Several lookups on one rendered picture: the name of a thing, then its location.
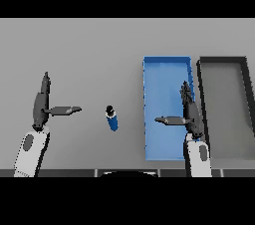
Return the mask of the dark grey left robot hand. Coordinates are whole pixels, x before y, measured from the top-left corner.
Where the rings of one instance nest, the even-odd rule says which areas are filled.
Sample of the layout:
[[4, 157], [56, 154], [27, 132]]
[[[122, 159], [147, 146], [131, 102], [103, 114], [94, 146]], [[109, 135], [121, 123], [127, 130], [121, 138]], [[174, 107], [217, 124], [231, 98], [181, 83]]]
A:
[[48, 73], [44, 74], [41, 89], [36, 94], [33, 106], [33, 124], [35, 131], [42, 131], [48, 122], [49, 116], [67, 116], [80, 112], [81, 107], [50, 107], [51, 80]]

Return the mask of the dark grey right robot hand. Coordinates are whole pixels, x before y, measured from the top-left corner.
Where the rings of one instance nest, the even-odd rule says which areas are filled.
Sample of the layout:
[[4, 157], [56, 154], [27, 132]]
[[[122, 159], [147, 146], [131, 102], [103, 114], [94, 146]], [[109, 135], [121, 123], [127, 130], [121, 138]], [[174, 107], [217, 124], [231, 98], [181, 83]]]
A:
[[164, 125], [184, 125], [193, 139], [199, 139], [203, 136], [200, 126], [201, 118], [187, 81], [183, 82], [179, 92], [183, 106], [183, 116], [160, 116], [154, 120]]

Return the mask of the blue bin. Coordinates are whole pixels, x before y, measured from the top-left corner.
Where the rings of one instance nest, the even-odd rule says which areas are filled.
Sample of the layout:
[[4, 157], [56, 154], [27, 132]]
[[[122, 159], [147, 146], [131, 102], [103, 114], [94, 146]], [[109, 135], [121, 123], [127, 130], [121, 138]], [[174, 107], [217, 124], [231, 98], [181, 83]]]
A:
[[193, 70], [189, 56], [144, 56], [143, 123], [146, 161], [181, 161], [186, 136], [184, 125], [164, 125], [157, 117], [183, 116], [180, 95], [188, 82], [195, 99]]

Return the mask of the dark grey bin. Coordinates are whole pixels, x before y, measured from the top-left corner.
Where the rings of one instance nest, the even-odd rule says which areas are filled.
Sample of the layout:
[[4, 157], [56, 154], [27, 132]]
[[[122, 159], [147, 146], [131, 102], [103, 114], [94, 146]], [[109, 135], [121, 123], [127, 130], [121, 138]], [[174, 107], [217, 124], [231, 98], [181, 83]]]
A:
[[255, 159], [255, 99], [246, 57], [197, 61], [205, 140], [213, 159]]

